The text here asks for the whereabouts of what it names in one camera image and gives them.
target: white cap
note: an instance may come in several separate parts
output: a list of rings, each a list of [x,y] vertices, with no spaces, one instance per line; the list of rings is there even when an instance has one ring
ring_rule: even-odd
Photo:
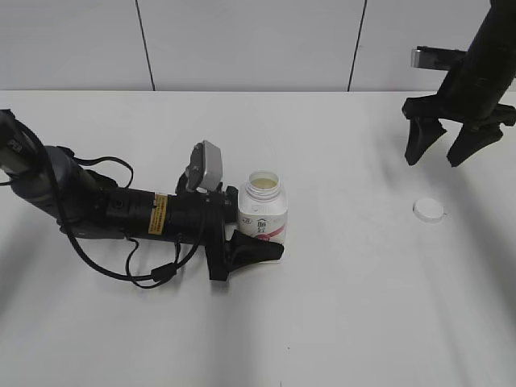
[[[444,216],[444,207],[432,198],[421,198],[414,203],[414,214],[425,223],[437,223]]]

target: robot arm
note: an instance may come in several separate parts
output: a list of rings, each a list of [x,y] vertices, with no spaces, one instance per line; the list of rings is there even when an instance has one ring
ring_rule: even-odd
[[[500,125],[516,123],[516,109],[499,101],[516,77],[516,2],[491,0],[491,9],[469,50],[418,48],[413,65],[450,69],[436,95],[408,98],[410,120],[406,160],[416,164],[444,133],[439,119],[463,123],[447,158],[456,167],[500,140]]]
[[[105,160],[119,162],[132,173],[131,166],[115,157],[83,160],[70,149],[45,147],[10,110],[0,110],[0,169],[10,177],[4,185],[56,218],[77,254],[100,273],[138,286],[149,280],[160,285],[188,262],[199,245],[205,246],[210,279],[216,281],[226,281],[230,272],[248,264],[280,259],[280,244],[238,231],[226,240],[225,225],[237,220],[238,190],[231,186],[222,190],[222,157],[213,144],[204,141],[195,146],[176,195],[119,188],[109,177],[81,167]],[[189,243],[192,248],[181,261],[156,268],[146,276],[132,276],[128,269],[131,256],[126,274],[113,273],[95,264],[77,238],[126,238],[135,243],[134,238],[154,239],[176,246]]]

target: white bottle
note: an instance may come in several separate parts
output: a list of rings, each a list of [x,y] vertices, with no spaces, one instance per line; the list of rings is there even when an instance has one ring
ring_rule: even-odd
[[[253,238],[283,244],[287,208],[279,177],[272,172],[254,172],[239,190],[239,230]]]

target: white table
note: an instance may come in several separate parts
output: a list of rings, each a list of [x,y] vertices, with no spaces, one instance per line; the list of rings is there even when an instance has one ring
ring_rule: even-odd
[[[409,167],[408,96],[1,92],[45,144],[131,162],[137,189],[172,193],[202,139],[223,150],[226,183],[277,171],[289,229],[280,264],[228,286],[200,251],[142,291],[89,269],[51,218],[0,190],[0,385],[516,385],[514,129],[452,169],[448,124]],[[441,223],[412,213],[426,196]],[[82,244],[119,272],[132,247]],[[135,265],[172,254],[144,242]]]

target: white wall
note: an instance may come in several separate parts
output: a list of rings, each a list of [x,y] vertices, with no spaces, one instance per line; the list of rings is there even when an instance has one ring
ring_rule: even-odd
[[[368,0],[351,90],[434,90],[445,72],[410,67],[417,46],[466,50],[489,0]]]
[[[159,90],[345,90],[363,0],[139,0]]]
[[[1,0],[0,89],[151,89],[128,0]]]
[[[347,89],[365,0],[139,0],[158,90]],[[489,0],[368,0],[351,90],[437,89]],[[133,0],[1,0],[0,89],[152,89]]]

